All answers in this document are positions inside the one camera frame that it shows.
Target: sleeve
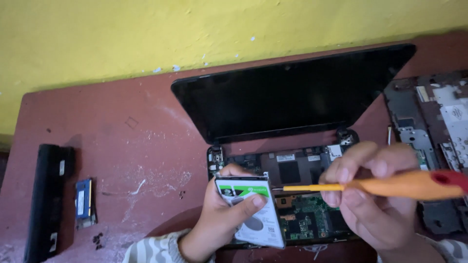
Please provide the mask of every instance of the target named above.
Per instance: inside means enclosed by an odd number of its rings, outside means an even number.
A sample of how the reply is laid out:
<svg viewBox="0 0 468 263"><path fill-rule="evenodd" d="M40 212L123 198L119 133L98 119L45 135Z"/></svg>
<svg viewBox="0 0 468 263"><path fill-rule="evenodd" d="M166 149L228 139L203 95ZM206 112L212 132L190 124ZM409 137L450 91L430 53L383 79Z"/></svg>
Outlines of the sleeve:
<svg viewBox="0 0 468 263"><path fill-rule="evenodd" d="M187 263L179 252L179 238L190 229L158 237L147 237L131 245L122 263ZM207 263L214 263L214 254Z"/></svg>
<svg viewBox="0 0 468 263"><path fill-rule="evenodd" d="M439 242L423 235L419 235L429 243L444 258L447 263L468 263L468 245L459 241L444 239ZM377 263L382 263L380 256Z"/></svg>

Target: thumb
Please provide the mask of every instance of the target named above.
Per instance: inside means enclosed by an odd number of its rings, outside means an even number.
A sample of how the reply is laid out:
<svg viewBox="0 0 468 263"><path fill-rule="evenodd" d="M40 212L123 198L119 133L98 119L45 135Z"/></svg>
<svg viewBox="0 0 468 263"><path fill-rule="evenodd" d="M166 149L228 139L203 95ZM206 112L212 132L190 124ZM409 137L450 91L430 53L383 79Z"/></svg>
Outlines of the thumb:
<svg viewBox="0 0 468 263"><path fill-rule="evenodd" d="M348 188L343 191L343 202L374 238L383 242L397 238L400 224L382 211L368 194Z"/></svg>
<svg viewBox="0 0 468 263"><path fill-rule="evenodd" d="M226 223L232 227L238 226L253 216L256 212L260 211L266 203L267 199L264 196L259 194L251 195L242 202L228 209Z"/></svg>

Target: motherboard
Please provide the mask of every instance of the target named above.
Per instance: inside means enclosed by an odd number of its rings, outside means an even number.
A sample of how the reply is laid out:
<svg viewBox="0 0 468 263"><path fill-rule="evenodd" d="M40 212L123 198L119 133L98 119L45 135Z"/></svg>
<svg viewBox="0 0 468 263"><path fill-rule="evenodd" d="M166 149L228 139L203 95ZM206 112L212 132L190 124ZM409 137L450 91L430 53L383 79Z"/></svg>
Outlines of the motherboard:
<svg viewBox="0 0 468 263"><path fill-rule="evenodd" d="M329 207L320 193L277 197L276 204L286 240L353 235L339 208Z"/></svg>

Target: blue ram stick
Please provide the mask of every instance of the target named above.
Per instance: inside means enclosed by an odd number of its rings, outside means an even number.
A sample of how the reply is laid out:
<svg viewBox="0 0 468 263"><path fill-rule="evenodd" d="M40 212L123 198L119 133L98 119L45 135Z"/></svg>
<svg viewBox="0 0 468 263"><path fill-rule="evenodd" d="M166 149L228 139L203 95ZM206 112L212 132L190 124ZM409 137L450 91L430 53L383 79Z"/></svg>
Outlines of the blue ram stick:
<svg viewBox="0 0 468 263"><path fill-rule="evenodd" d="M91 216L91 179L76 183L76 219L85 219Z"/></svg>

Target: laptop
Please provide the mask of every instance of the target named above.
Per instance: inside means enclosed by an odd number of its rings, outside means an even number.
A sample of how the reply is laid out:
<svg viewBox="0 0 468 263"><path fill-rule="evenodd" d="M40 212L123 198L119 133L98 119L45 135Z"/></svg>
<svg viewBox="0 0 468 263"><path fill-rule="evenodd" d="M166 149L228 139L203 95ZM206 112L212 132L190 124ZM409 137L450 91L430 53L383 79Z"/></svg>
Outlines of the laptop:
<svg viewBox="0 0 468 263"><path fill-rule="evenodd" d="M215 73L172 83L171 90L203 139L210 180L229 163L263 175L275 187L317 184L332 161L359 142L349 129L416 52L398 44ZM336 131L332 145L304 145L276 152L226 154L233 142ZM348 241L358 237L338 208L318 192L275 196L287 246ZM227 248L254 248L233 240Z"/></svg>

